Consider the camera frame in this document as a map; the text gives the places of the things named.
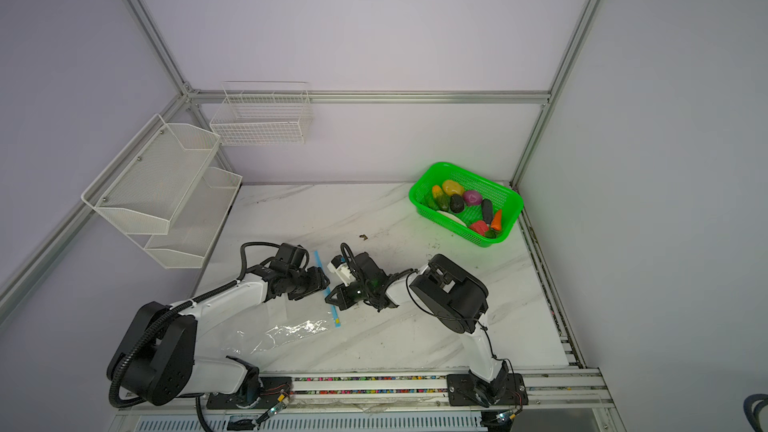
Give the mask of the clear zip bag blue zipper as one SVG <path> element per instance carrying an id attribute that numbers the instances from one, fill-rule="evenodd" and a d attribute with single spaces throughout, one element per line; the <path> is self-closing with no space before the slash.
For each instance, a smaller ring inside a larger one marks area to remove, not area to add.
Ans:
<path id="1" fill-rule="evenodd" d="M 287 295 L 250 306 L 206 334 L 221 351 L 241 357 L 264 353 L 339 327 L 334 307 L 325 302 L 331 281 L 323 267 L 319 291 L 289 300 Z"/>

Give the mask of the black round avocado toy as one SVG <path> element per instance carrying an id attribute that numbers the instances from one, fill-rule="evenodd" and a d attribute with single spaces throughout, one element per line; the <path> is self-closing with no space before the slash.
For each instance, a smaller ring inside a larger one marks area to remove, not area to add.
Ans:
<path id="1" fill-rule="evenodd" d="M 449 207 L 452 213 L 454 214 L 460 214 L 462 213 L 466 208 L 466 202 L 462 195 L 460 194 L 453 194 L 450 196 L 450 202 Z"/>

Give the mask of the purple onion toy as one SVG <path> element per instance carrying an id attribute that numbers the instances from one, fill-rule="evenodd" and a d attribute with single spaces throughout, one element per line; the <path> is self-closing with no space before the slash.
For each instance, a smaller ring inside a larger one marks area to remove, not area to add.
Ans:
<path id="1" fill-rule="evenodd" d="M 483 196 L 477 190 L 466 190 L 463 194 L 463 200 L 467 206 L 479 206 L 483 201 Z"/>

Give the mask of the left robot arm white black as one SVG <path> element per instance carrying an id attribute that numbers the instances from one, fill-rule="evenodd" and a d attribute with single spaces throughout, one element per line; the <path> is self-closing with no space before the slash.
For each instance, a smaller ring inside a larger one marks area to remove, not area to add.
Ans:
<path id="1" fill-rule="evenodd" d="M 305 248 L 288 243 L 273 244 L 272 256 L 251 265 L 247 251 L 255 245 L 241 244 L 234 279 L 184 301 L 152 301 L 137 311 L 107 367 L 112 407 L 224 394 L 248 408 L 266 395 L 257 366 L 235 356 L 205 357 L 197 351 L 198 340 L 248 308 L 280 297 L 302 300 L 325 290 L 330 280 L 310 265 Z"/>

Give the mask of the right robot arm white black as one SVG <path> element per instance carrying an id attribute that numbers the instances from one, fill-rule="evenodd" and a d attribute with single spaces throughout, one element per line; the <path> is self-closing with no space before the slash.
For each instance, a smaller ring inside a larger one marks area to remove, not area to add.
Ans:
<path id="1" fill-rule="evenodd" d="M 512 366 L 494 352 L 487 330 L 488 288 L 443 254 L 426 265 L 388 274 L 366 252 L 348 250 L 334 257 L 328 269 L 340 280 L 325 302 L 344 311 L 363 303 L 380 312 L 408 303 L 457 334 L 469 357 L 472 399 L 496 404 L 507 391 Z"/>

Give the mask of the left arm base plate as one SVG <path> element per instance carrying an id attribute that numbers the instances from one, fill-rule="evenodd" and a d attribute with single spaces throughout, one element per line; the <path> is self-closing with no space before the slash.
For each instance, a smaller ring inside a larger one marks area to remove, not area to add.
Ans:
<path id="1" fill-rule="evenodd" d="M 290 376 L 260 376 L 232 394 L 213 394 L 206 402 L 209 410 L 267 410 L 288 397 L 293 388 Z"/>

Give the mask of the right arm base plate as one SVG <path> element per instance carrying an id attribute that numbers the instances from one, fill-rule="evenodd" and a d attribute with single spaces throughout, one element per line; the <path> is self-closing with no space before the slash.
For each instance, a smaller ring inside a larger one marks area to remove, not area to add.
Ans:
<path id="1" fill-rule="evenodd" d="M 527 406 L 529 397 L 523 376 L 501 373 L 486 382 L 471 373 L 450 374 L 446 377 L 448 401 L 451 406 Z"/>

